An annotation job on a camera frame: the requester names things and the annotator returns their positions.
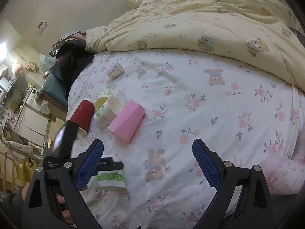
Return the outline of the white green-print paper cup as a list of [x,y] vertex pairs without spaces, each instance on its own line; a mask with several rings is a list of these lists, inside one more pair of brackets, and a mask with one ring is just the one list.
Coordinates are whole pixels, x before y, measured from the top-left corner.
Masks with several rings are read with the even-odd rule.
[[98,172],[96,188],[105,191],[126,190],[123,170]]

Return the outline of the large red paper cup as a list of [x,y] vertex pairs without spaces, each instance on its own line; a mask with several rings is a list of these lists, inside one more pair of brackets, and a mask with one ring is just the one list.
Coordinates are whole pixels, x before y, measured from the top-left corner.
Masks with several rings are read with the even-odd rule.
[[73,113],[70,121],[79,125],[78,134],[87,135],[91,124],[95,106],[88,100],[82,100]]

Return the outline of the white cup green leaf print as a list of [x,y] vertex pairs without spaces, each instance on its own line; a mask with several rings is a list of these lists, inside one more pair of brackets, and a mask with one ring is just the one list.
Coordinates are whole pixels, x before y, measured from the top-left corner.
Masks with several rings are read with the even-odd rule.
[[115,97],[109,97],[107,102],[94,115],[94,120],[100,127],[107,127],[123,109],[121,102]]

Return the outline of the pink hexagonal plastic cup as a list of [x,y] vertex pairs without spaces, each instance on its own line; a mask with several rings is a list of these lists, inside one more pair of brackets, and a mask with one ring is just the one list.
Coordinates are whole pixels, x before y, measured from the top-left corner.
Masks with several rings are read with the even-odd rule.
[[130,143],[144,114],[145,109],[140,104],[130,101],[108,125],[108,129]]

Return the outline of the yellow patterned paper cup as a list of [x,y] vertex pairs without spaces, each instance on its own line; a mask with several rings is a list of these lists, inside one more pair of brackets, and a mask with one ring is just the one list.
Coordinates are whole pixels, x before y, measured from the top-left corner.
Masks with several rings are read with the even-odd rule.
[[98,111],[109,99],[112,97],[113,93],[109,89],[103,89],[97,96],[97,100],[95,101],[95,110]]

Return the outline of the small pink-print paper cup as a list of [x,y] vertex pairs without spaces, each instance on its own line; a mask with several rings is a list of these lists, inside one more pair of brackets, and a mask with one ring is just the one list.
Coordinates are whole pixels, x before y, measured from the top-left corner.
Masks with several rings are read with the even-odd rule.
[[109,65],[109,68],[107,69],[106,75],[110,80],[114,80],[119,75],[121,75],[124,72],[124,68],[122,65],[117,62],[116,60],[112,61],[112,63]]

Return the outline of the white kitchen cabinet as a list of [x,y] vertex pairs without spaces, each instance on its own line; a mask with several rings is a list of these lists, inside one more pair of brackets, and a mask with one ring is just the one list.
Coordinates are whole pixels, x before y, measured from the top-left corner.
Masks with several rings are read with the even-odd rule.
[[24,106],[20,111],[14,132],[32,143],[43,146],[49,120]]

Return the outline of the white washing machine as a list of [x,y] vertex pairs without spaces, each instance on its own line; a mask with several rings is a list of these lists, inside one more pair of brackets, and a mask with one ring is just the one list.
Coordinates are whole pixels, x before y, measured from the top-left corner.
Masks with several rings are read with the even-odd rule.
[[42,100],[38,97],[38,89],[33,87],[25,102],[26,106],[35,112],[40,112]]

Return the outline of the teal bed footboard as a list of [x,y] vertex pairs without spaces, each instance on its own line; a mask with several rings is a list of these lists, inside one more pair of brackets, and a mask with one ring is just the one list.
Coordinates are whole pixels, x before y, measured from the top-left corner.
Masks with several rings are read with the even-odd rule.
[[41,89],[38,90],[38,98],[50,102],[51,105],[59,109],[68,111],[68,100],[66,98],[66,88],[62,81],[54,74],[49,74]]

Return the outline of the white floral bed sheet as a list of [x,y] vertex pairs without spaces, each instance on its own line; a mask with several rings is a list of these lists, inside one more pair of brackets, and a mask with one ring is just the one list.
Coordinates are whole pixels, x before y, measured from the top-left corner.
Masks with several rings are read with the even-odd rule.
[[[116,60],[124,72],[106,75]],[[145,115],[130,143],[92,122],[72,154],[94,139],[124,164],[125,191],[94,180],[82,196],[103,228],[193,228],[211,202],[193,154],[201,138],[235,166],[262,167],[272,194],[296,194],[304,183],[304,93],[250,65],[184,50],[102,52],[74,81],[68,117],[103,89]]]

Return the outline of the white plastic bag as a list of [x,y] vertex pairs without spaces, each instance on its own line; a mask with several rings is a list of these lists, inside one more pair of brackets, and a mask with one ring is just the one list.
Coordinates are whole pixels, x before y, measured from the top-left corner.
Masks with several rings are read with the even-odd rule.
[[46,56],[42,53],[39,54],[40,70],[43,73],[47,72],[55,64],[56,64],[56,57]]

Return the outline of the dark clothes pile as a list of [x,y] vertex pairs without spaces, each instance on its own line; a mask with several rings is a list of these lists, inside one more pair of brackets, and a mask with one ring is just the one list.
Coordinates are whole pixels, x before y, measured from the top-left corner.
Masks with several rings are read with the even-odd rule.
[[55,58],[55,64],[44,75],[56,76],[68,96],[74,81],[94,59],[94,54],[86,50],[86,33],[65,34],[52,46],[49,54]]

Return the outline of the cream bear-print duvet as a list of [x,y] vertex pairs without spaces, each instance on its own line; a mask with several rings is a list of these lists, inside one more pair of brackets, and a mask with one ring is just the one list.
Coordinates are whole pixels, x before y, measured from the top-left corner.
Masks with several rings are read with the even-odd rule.
[[230,57],[304,89],[304,46],[278,0],[129,0],[128,11],[86,33],[87,51],[183,49]]

